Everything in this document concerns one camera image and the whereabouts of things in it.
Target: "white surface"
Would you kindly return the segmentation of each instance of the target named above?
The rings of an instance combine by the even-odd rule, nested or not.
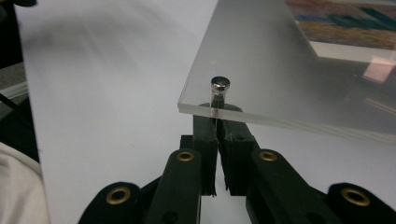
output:
[[[108,184],[143,187],[161,175],[180,135],[192,132],[177,98],[215,4],[41,0],[18,8],[51,223],[77,223]],[[393,147],[250,127],[312,186],[348,181],[396,207]],[[201,223],[249,223],[220,170],[217,185],[219,197],[203,199]]]

